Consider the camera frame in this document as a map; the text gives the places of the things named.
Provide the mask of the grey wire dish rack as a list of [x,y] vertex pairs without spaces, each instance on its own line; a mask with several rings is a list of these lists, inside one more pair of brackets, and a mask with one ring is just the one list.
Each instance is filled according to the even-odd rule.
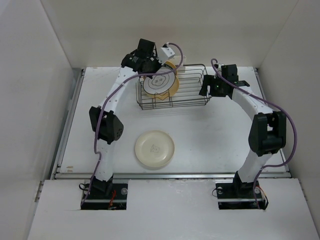
[[185,69],[178,70],[176,80],[179,82],[176,93],[170,90],[157,97],[146,93],[143,80],[135,84],[136,102],[142,110],[204,106],[210,101],[209,93],[199,95],[207,69],[204,64],[187,64]]

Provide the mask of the white plate green rim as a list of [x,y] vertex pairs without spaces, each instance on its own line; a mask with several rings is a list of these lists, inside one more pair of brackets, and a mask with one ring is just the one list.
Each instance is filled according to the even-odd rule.
[[161,70],[161,75],[146,76],[143,81],[143,89],[146,93],[154,95],[161,94],[169,90],[173,86],[176,75],[174,72],[163,74],[165,70]]

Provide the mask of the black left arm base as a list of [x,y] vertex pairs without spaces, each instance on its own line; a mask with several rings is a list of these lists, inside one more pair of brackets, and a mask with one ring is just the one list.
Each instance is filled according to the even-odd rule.
[[95,181],[91,188],[89,186],[90,182],[80,183],[78,186],[82,191],[81,210],[118,211],[127,209],[128,182],[114,182],[111,178],[108,182]]

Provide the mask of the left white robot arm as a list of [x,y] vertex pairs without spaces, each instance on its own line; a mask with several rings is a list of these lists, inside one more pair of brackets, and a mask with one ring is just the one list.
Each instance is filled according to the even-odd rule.
[[158,76],[158,71],[175,52],[166,43],[161,48],[156,43],[141,38],[135,50],[125,55],[111,90],[99,106],[89,109],[89,119],[94,132],[93,151],[98,156],[96,166],[89,183],[89,189],[100,198],[107,198],[112,192],[113,164],[107,160],[106,153],[98,147],[99,141],[111,145],[123,133],[124,125],[115,115],[118,101],[122,97],[130,80],[140,77]]

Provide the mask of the cream shallow plate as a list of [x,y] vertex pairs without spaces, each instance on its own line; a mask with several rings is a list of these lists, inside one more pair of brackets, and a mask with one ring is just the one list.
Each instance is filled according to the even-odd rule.
[[137,138],[134,151],[141,164],[149,168],[162,168],[173,158],[175,143],[166,132],[150,130]]

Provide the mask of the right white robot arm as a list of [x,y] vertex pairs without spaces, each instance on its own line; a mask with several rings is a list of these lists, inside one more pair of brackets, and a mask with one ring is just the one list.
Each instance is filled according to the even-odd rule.
[[213,63],[214,75],[206,74],[199,95],[229,97],[237,103],[251,120],[248,135],[249,153],[242,167],[235,173],[232,193],[243,197],[253,190],[259,172],[268,160],[286,145],[287,116],[270,108],[261,97],[254,94],[250,84],[240,80],[235,64]]

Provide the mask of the yellow shallow plate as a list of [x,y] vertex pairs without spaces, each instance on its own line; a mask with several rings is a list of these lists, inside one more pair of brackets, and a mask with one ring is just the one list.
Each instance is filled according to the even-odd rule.
[[169,90],[167,90],[163,93],[158,93],[158,94],[149,94],[145,91],[144,92],[150,98],[163,101],[163,100],[167,100],[167,99],[173,97],[177,93],[179,86],[180,86],[179,78],[177,76],[175,76],[174,84],[172,85],[172,87],[169,88]]

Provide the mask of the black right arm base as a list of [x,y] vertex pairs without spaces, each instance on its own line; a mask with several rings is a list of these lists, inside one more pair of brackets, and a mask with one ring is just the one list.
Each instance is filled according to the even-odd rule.
[[233,182],[215,184],[219,210],[266,210],[269,200],[259,185],[238,190]]

